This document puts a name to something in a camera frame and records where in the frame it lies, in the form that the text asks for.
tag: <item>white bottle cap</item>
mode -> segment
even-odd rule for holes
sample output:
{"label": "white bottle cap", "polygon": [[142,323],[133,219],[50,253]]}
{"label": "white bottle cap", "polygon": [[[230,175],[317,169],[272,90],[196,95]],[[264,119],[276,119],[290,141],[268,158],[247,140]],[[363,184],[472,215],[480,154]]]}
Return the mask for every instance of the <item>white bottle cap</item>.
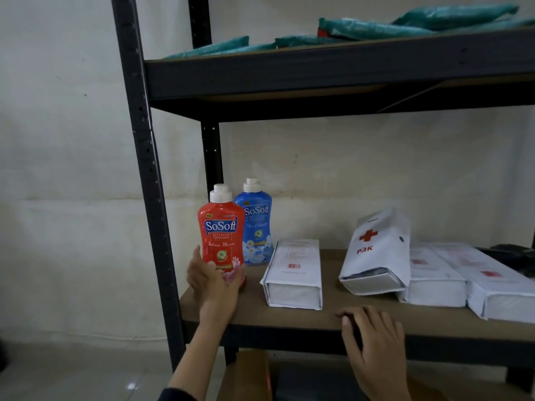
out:
{"label": "white bottle cap", "polygon": [[222,204],[224,202],[232,201],[232,192],[228,190],[226,184],[214,184],[213,190],[210,192],[210,202]]}
{"label": "white bottle cap", "polygon": [[244,192],[258,192],[262,191],[258,179],[247,179],[247,182],[244,183]]}

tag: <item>hand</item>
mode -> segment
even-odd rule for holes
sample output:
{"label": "hand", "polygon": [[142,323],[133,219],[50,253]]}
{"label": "hand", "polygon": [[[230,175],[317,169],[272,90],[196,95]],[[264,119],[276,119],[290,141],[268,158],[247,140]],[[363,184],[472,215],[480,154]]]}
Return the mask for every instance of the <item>hand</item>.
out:
{"label": "hand", "polygon": [[[400,322],[393,322],[386,312],[375,307],[344,309],[342,338],[358,385],[371,401],[410,400],[407,387],[405,333]],[[353,327],[347,315],[352,315],[362,337],[359,350]]]}
{"label": "hand", "polygon": [[237,293],[244,278],[244,265],[234,269],[229,281],[223,280],[223,272],[216,270],[213,262],[201,258],[201,248],[193,250],[188,266],[187,282],[193,288],[199,305],[199,325],[225,330],[237,305]]}

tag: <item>red detergent bottle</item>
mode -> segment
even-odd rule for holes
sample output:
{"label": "red detergent bottle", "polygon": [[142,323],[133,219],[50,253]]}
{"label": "red detergent bottle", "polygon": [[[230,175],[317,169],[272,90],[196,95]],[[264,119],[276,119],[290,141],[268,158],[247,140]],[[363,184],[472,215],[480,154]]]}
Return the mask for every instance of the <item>red detergent bottle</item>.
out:
{"label": "red detergent bottle", "polygon": [[[234,270],[244,264],[245,210],[232,202],[232,192],[225,184],[215,184],[210,202],[197,212],[202,237],[202,259],[212,261],[223,271],[223,279],[231,280]],[[247,279],[241,283],[245,287]]]}

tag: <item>sleeve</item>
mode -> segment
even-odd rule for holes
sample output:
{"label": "sleeve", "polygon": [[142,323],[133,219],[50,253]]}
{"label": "sleeve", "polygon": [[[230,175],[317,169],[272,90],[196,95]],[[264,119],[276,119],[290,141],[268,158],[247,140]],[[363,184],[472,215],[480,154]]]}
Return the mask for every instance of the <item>sleeve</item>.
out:
{"label": "sleeve", "polygon": [[166,388],[160,394],[158,401],[197,401],[191,397],[186,391],[178,388]]}

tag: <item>blue detergent bottle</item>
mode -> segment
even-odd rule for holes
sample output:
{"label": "blue detergent bottle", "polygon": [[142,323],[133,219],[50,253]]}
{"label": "blue detergent bottle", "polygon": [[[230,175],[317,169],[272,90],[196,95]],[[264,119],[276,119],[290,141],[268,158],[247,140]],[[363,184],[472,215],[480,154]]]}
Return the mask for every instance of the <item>blue detergent bottle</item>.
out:
{"label": "blue detergent bottle", "polygon": [[247,265],[269,262],[273,255],[273,241],[269,229],[271,195],[262,191],[257,179],[247,179],[244,192],[234,202],[245,210],[244,261]]}

